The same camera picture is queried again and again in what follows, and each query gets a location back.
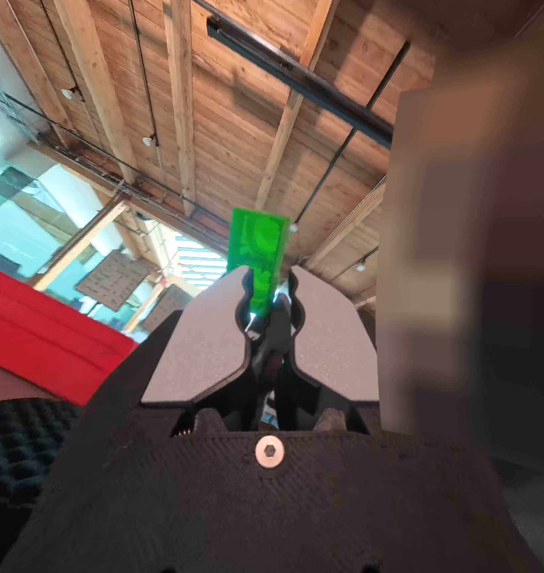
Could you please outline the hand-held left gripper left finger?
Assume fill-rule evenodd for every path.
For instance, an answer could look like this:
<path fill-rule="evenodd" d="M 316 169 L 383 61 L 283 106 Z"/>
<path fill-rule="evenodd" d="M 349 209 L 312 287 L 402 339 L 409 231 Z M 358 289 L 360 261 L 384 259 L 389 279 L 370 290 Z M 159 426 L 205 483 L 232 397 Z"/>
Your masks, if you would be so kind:
<path fill-rule="evenodd" d="M 250 364 L 251 269 L 240 266 L 184 308 L 145 389 L 146 406 L 190 406 L 244 374 Z"/>

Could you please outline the red plastic storage bin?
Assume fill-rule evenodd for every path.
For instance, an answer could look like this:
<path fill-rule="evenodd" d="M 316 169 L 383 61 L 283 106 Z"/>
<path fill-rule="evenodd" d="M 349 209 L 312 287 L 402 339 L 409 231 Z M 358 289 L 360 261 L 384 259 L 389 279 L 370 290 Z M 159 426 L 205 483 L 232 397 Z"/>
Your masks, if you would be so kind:
<path fill-rule="evenodd" d="M 137 342 L 0 271 L 0 367 L 78 406 Z"/>

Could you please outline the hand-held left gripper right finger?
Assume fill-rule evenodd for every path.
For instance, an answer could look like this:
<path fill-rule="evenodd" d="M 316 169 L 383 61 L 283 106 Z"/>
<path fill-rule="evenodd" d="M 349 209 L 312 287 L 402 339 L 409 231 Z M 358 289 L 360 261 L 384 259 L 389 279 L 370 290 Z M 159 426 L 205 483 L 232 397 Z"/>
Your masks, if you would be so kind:
<path fill-rule="evenodd" d="M 351 402 L 378 402 L 376 348 L 354 304 L 301 267 L 290 269 L 297 372 Z"/>

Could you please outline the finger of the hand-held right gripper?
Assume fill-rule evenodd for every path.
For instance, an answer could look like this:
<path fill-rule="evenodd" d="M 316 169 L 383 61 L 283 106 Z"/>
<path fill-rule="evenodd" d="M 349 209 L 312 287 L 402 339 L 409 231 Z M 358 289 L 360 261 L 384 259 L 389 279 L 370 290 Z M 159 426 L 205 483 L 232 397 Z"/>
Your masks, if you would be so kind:
<path fill-rule="evenodd" d="M 268 315 L 259 355 L 266 359 L 271 354 L 284 357 L 288 353 L 292 337 L 290 301 L 275 301 Z"/>

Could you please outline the handwritten whiteboard sign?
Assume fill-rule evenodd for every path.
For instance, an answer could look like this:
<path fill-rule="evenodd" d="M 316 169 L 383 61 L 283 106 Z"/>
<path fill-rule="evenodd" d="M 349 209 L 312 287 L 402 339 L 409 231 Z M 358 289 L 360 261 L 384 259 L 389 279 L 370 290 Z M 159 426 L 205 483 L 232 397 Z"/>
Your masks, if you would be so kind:
<path fill-rule="evenodd" d="M 145 332 L 152 333 L 173 312 L 182 311 L 192 299 L 193 296 L 179 286 L 175 284 L 170 285 L 157 299 L 153 309 L 141 322 L 140 326 Z"/>
<path fill-rule="evenodd" d="M 115 249 L 75 285 L 75 290 L 117 312 L 150 273 L 146 264 Z"/>

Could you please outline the black foam pad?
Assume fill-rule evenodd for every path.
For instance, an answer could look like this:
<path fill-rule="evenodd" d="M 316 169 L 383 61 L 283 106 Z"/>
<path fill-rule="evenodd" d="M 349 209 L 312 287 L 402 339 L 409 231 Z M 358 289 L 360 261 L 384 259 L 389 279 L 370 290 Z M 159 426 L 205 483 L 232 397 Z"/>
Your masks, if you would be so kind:
<path fill-rule="evenodd" d="M 27 519 L 84 408 L 69 401 L 0 401 L 0 528 Z"/>

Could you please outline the black ceiling track rail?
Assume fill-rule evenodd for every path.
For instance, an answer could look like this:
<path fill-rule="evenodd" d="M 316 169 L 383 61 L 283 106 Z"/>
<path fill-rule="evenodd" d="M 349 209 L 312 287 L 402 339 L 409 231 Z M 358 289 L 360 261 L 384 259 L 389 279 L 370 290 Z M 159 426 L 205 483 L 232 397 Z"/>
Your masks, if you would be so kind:
<path fill-rule="evenodd" d="M 394 128 L 358 104 L 298 61 L 260 36 L 224 16 L 206 20 L 207 34 L 236 54 L 264 70 L 291 90 L 340 118 L 352 128 L 390 149 Z"/>

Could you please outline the wooden support post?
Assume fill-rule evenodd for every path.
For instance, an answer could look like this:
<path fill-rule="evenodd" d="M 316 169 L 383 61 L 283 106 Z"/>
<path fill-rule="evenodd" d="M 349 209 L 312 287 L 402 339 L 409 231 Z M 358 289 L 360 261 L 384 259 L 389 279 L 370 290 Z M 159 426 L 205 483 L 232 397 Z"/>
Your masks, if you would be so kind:
<path fill-rule="evenodd" d="M 46 270 L 29 279 L 28 284 L 37 291 L 46 290 L 49 285 L 87 248 L 91 240 L 112 223 L 128 208 L 128 196 L 121 193 L 112 197 L 103 208 L 61 249 L 52 256 Z"/>

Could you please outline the green rectangular plastic block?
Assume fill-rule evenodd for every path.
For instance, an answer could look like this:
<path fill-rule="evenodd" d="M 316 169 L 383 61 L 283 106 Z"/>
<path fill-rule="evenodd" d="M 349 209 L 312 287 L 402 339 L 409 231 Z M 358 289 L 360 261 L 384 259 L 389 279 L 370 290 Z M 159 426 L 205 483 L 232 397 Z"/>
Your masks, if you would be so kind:
<path fill-rule="evenodd" d="M 250 310 L 259 317 L 268 315 L 274 301 L 289 234 L 288 217 L 233 208 L 226 271 L 242 266 L 253 271 Z"/>

